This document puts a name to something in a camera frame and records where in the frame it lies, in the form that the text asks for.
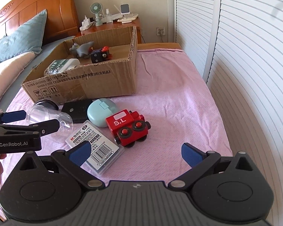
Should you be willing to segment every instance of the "black wallet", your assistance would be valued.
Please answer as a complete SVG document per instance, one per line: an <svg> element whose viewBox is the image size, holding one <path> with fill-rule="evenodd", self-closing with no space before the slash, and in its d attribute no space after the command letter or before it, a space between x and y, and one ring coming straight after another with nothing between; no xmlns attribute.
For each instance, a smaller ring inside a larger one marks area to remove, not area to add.
<svg viewBox="0 0 283 226"><path fill-rule="evenodd" d="M91 99L65 103L62 112L70 115L73 123L84 123L88 120L87 109L91 103Z"/></svg>

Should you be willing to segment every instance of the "wall outlet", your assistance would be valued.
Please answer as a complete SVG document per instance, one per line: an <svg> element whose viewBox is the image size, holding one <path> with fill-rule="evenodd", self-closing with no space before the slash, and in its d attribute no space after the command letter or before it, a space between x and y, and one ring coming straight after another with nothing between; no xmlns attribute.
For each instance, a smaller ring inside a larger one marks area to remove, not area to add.
<svg viewBox="0 0 283 226"><path fill-rule="evenodd" d="M156 35L166 35L165 27L156 27Z"/></svg>

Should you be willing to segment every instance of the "gray bedsheet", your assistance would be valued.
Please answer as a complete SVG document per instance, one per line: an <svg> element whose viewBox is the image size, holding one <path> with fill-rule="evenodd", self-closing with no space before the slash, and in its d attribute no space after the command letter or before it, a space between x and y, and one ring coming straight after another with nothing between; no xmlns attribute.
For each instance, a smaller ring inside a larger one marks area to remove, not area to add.
<svg viewBox="0 0 283 226"><path fill-rule="evenodd" d="M74 36L70 36L61 40L54 41L42 47L42 52L32 60L29 65L24 69L24 71L18 76L18 78L14 81L14 83L9 87L6 93L3 95L2 99L0 100L0 110L3 112L6 111L16 94L21 89L21 84L24 79L28 76L31 70L38 66L52 51L53 49L59 45L61 42L65 40L72 39Z"/></svg>

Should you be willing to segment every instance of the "clear glass bottle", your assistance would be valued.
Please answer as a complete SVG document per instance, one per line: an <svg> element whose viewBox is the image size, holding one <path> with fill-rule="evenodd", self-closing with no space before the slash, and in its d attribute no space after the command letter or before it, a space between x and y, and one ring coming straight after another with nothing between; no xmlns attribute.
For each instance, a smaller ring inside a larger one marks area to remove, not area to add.
<svg viewBox="0 0 283 226"><path fill-rule="evenodd" d="M109 9L106 9L106 15L105 15L105 18L106 18L106 23L113 23L113 20L112 20L112 15L109 13Z"/></svg>

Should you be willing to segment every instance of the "wooden furniture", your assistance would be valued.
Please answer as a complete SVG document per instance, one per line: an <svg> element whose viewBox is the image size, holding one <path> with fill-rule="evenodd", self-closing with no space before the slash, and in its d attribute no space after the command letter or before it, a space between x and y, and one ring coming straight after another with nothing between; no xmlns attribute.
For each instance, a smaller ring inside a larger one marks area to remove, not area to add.
<svg viewBox="0 0 283 226"><path fill-rule="evenodd" d="M88 30L83 31L83 35L87 35L96 31L102 31L102 30L109 30L109 29L117 29L117 28L124 28L129 26L136 26L137 30L137 43L142 43L141 38L141 23L139 18L137 17L136 20L133 20L131 23L122 24L121 22L113 22L113 23L104 23L101 26L91 26ZM82 33L79 32L76 37L82 36Z"/></svg>
<svg viewBox="0 0 283 226"><path fill-rule="evenodd" d="M175 42L143 43L137 45L138 50L156 49L156 48L181 49L181 46L179 45L179 43L175 43Z"/></svg>
<svg viewBox="0 0 283 226"><path fill-rule="evenodd" d="M12 0L0 10L0 33L10 35L24 22L47 9L43 43L78 33L74 0Z"/></svg>

